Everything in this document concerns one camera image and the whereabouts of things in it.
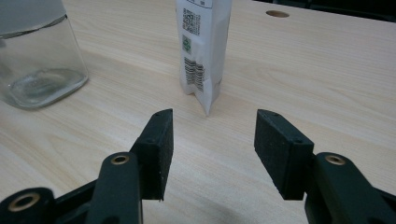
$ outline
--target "glass jar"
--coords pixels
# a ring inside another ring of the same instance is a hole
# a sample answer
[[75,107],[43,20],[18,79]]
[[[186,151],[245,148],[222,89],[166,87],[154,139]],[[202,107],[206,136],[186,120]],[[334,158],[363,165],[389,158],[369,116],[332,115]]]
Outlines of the glass jar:
[[0,93],[10,105],[38,108],[88,80],[61,0],[2,0]]

